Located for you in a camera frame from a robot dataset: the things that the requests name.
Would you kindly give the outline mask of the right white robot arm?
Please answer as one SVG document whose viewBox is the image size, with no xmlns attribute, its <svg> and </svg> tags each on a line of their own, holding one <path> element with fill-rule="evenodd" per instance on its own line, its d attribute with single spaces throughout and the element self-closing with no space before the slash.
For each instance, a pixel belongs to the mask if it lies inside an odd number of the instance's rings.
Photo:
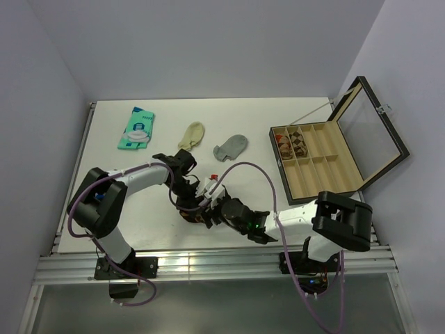
<svg viewBox="0 0 445 334">
<path fill-rule="evenodd" d="M 304 237 L 300 257 L 308 271 L 318 270 L 343 249 L 367 252 L 371 247 L 371 206 L 330 191 L 278 213 L 252 211 L 221 187 L 206 194 L 202 203 L 216 214 L 215 224 L 225 223 L 257 244 L 280 241 L 283 236 Z"/>
</svg>

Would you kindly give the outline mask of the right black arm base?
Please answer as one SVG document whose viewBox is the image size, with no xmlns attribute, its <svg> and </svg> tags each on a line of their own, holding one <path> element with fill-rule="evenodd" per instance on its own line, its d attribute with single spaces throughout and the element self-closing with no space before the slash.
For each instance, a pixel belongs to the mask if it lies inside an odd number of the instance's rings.
<svg viewBox="0 0 445 334">
<path fill-rule="evenodd" d="M 335 273 L 337 279 L 341 265 L 340 254 L 332 255 L 327 262 L 318 262 L 309 259 L 309 240 L 305 239 L 301 251 L 291 251 L 289 259 L 294 274 L 298 276 L 298 282 L 303 292 L 315 295 L 322 294 L 329 287 L 329 273 Z"/>
</svg>

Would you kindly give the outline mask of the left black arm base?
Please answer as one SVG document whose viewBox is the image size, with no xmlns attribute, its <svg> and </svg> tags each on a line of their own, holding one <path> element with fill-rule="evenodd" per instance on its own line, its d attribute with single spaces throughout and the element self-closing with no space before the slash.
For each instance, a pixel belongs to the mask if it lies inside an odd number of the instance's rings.
<svg viewBox="0 0 445 334">
<path fill-rule="evenodd" d="M 158 257 L 137 257 L 134 251 L 121 264 L 114 263 L 105 255 L 97 259 L 93 278 L 108 281 L 108 294 L 114 302 L 130 306 L 145 305 L 157 295 L 156 285 L 151 279 L 157 276 L 158 263 Z M 144 301 L 134 302 L 143 284 L 152 288 L 152 294 Z"/>
</svg>

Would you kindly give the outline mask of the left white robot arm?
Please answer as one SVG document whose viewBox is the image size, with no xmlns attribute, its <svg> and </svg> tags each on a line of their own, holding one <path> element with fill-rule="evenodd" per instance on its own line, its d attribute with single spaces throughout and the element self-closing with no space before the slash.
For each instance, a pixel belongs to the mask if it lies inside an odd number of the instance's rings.
<svg viewBox="0 0 445 334">
<path fill-rule="evenodd" d="M 111 259 L 111 271 L 127 278 L 136 268 L 135 251 L 118 228 L 125 200 L 146 188 L 166 185 L 173 205 L 184 219 L 204 221 L 206 200 L 196 195 L 198 182 L 191 184 L 185 176 L 197 166 L 195 158 L 183 149 L 174 156 L 156 154 L 146 164 L 106 172 L 100 168 L 88 171 L 67 206 L 67 228 L 75 238 L 88 237 Z"/>
</svg>

